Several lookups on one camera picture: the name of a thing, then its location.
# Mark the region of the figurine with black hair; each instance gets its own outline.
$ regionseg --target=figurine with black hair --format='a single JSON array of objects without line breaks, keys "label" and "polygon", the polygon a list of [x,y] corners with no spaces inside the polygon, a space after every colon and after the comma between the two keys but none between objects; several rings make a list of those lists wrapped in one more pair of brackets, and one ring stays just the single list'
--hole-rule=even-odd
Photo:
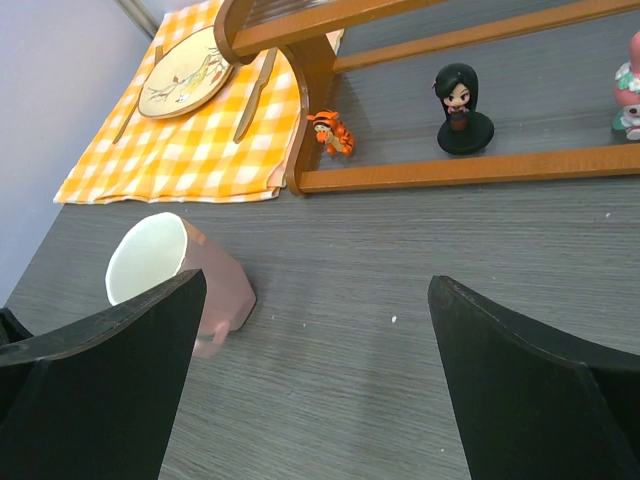
[{"label": "figurine with black hair", "polygon": [[493,138],[493,122],[476,112],[478,76],[469,65],[452,63],[444,67],[433,84],[442,102],[446,121],[438,132],[438,145],[454,155],[482,150]]}]

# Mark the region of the white wall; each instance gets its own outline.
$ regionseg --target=white wall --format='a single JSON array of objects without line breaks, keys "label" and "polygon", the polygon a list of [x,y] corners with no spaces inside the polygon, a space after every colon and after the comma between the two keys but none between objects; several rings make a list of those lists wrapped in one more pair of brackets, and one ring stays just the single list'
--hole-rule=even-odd
[{"label": "white wall", "polygon": [[175,12],[184,7],[201,3],[204,0],[140,0],[140,4],[147,9],[147,12],[158,22],[162,23],[165,13]]},{"label": "white wall", "polygon": [[149,42],[113,0],[0,2],[0,306]]}]

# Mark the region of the mug handle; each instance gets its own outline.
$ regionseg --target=mug handle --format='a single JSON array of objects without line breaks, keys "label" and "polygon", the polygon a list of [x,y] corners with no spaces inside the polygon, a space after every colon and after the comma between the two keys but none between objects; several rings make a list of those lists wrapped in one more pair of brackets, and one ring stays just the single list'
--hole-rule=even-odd
[{"label": "mug handle", "polygon": [[193,345],[193,356],[198,358],[213,357],[222,347],[230,328],[231,322],[222,322],[216,326],[213,331],[214,337],[210,342],[196,338],[196,343]]}]

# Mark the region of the figurine face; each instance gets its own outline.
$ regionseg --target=figurine face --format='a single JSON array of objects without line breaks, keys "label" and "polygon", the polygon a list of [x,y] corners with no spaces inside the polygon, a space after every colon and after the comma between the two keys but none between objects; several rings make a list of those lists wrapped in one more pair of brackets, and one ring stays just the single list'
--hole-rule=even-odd
[{"label": "figurine face", "polygon": [[640,104],[627,105],[622,109],[623,125],[627,127],[640,127]]},{"label": "figurine face", "polygon": [[462,107],[471,100],[469,89],[462,83],[456,85],[451,94],[443,100],[447,107]]}]

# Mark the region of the orange tiger toy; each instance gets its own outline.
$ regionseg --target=orange tiger toy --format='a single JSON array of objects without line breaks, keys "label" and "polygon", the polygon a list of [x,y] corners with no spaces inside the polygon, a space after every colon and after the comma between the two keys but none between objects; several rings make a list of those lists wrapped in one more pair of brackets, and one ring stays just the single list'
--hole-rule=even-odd
[{"label": "orange tiger toy", "polygon": [[315,115],[307,115],[307,119],[313,122],[316,139],[327,145],[329,155],[336,152],[351,155],[356,139],[338,118],[340,118],[340,114],[331,110],[322,110]]}]

